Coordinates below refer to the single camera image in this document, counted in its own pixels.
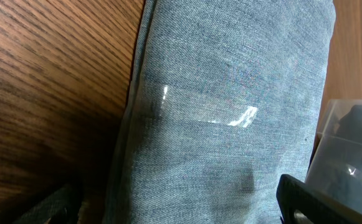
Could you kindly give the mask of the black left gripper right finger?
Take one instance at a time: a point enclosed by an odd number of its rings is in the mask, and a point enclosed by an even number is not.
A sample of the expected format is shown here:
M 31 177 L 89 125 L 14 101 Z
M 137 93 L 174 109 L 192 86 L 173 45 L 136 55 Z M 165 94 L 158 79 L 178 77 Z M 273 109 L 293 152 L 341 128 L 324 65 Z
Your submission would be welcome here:
M 362 214 L 313 190 L 288 174 L 280 176 L 276 198 L 284 224 L 296 224 L 296 212 L 315 224 L 362 224 Z

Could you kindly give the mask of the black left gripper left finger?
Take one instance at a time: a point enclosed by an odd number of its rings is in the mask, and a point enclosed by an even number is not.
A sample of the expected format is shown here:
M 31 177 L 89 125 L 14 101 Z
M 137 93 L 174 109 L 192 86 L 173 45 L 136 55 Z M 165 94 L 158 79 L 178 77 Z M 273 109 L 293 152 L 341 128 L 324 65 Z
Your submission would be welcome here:
M 82 200 L 80 186 L 65 184 L 23 213 L 13 224 L 77 224 Z

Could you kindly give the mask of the black garment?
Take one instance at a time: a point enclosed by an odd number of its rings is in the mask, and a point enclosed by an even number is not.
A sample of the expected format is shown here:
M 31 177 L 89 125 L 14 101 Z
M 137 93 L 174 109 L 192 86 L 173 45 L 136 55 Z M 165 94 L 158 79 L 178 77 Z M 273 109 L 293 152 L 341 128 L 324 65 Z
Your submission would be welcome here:
M 362 105 L 352 106 L 338 124 L 325 136 L 323 191 L 362 214 Z

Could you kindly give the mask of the blue denim jeans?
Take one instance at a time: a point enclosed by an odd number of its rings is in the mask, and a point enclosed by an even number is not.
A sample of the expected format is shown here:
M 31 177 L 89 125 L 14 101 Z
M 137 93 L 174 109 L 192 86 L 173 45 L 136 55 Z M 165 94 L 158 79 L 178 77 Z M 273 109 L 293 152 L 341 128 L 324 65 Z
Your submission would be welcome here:
M 279 223 L 305 178 L 332 1 L 145 2 L 104 223 Z

